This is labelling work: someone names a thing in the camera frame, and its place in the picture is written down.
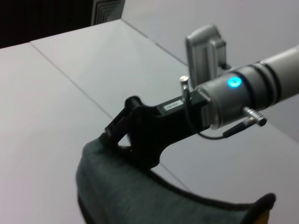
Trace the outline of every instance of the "silver cylinder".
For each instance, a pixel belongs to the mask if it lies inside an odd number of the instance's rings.
[[[241,81],[236,85],[234,79]],[[225,126],[244,117],[244,106],[260,111],[299,93],[299,46],[196,89],[209,100],[211,128]]]

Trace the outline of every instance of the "white table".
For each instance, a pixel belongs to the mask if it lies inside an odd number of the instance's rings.
[[[183,64],[122,21],[31,44],[111,117],[131,95],[148,105],[179,96],[178,78],[187,74]],[[161,162],[197,194],[243,203],[274,192],[271,223],[298,219],[299,145],[271,124],[223,141],[192,136],[169,146]]]
[[[83,224],[75,173],[111,119],[29,43],[0,50],[0,103],[0,223]]]

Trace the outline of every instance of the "black ring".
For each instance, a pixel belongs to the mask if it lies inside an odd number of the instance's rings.
[[[275,86],[276,86],[276,90],[277,90],[277,97],[276,97],[276,101],[274,104],[278,103],[281,99],[281,84],[280,84],[280,80],[276,74],[276,72],[273,70],[273,68],[271,68],[267,63],[265,62],[258,62],[259,64],[261,64],[262,66],[264,66],[265,68],[267,68],[269,70],[269,73],[272,75],[272,78],[274,80]]]
[[[254,90],[253,90],[250,82],[248,81],[248,79],[239,71],[232,71],[231,73],[236,74],[243,81],[244,86],[246,87],[248,94],[249,94],[250,108],[256,109],[256,97],[254,94]]]
[[[258,67],[256,67],[255,65],[247,65],[247,67],[251,67],[253,68],[262,78],[263,80],[263,84],[266,87],[266,91],[268,92],[268,104],[266,105],[265,109],[268,108],[273,102],[274,102],[274,92],[273,89],[271,88],[271,83],[269,82],[267,75]]]

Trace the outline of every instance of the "metal connector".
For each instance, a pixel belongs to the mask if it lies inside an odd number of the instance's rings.
[[[249,107],[243,107],[242,112],[244,115],[252,118],[259,126],[264,126],[267,123],[267,119],[262,114],[253,109],[250,109]]]

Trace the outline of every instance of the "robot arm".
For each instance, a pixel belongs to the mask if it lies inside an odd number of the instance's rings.
[[[260,62],[232,69],[226,63],[225,41],[213,25],[195,31],[186,39],[189,73],[180,78],[182,96],[154,107],[130,97],[125,108],[106,127],[107,144],[146,168],[158,165],[162,151],[177,141],[198,133],[218,140],[246,128],[266,124],[260,110],[299,93],[299,46]],[[223,133],[208,137],[200,132],[245,121]],[[118,142],[128,135],[130,147]]]

